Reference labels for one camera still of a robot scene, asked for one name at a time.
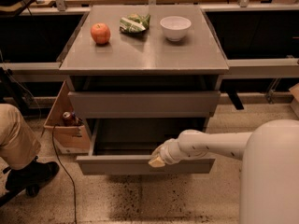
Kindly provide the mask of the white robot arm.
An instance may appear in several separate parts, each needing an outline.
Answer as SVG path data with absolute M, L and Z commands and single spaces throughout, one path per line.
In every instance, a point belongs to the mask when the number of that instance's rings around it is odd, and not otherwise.
M 152 153 L 155 168 L 206 152 L 242 161 L 240 224 L 299 224 L 299 121 L 266 122 L 252 133 L 182 132 Z

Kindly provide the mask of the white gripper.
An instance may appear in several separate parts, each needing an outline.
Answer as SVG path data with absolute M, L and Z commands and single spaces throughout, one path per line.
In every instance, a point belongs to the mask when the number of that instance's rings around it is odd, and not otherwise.
M 155 148 L 151 155 L 154 157 L 149 160 L 149 165 L 153 168 L 162 168 L 166 164 L 172 165 L 182 161 L 184 153 L 180 150 L 177 139 L 169 139 Z

